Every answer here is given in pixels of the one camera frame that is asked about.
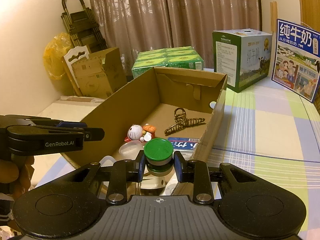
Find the person left hand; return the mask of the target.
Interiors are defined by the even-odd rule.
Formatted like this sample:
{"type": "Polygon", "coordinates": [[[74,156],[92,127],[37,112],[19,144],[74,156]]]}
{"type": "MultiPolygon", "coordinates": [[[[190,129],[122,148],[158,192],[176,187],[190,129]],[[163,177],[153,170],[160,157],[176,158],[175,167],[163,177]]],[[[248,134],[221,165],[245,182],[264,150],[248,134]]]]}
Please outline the person left hand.
{"type": "Polygon", "coordinates": [[[1,183],[13,183],[13,191],[11,195],[14,200],[30,189],[32,178],[30,172],[34,172],[34,168],[32,167],[33,164],[33,156],[28,156],[26,158],[25,165],[21,169],[11,161],[1,160],[1,183]]]}

